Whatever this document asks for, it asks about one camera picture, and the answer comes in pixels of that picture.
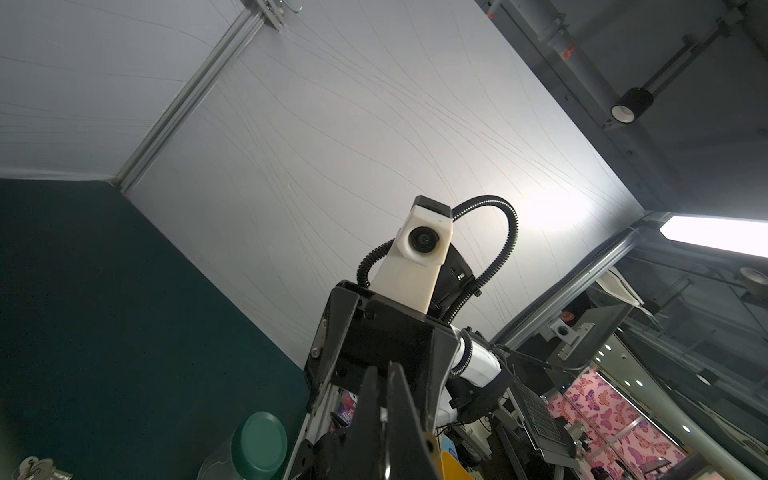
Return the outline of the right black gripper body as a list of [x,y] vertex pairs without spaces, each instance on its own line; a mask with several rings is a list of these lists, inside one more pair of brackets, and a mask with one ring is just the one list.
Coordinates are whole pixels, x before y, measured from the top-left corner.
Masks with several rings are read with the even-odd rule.
[[460,339],[451,326],[350,281],[330,292],[304,366],[306,411],[318,408],[334,385],[354,394],[366,369],[386,383],[391,363],[401,365],[417,415],[427,430],[437,426],[440,395]]

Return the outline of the silver keys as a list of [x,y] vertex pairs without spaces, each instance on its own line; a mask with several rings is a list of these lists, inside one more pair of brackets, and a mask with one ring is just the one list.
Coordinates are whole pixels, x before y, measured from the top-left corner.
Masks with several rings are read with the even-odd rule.
[[11,474],[13,480],[72,480],[73,475],[58,469],[52,459],[29,456]]

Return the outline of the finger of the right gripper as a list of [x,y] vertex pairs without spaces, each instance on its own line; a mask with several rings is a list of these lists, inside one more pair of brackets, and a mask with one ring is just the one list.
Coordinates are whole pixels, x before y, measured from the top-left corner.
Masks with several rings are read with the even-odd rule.
[[387,415],[388,479],[439,479],[404,370],[395,362],[388,366]]
[[335,478],[371,480],[382,477],[382,435],[380,419],[378,370],[367,368],[358,405],[341,450]]

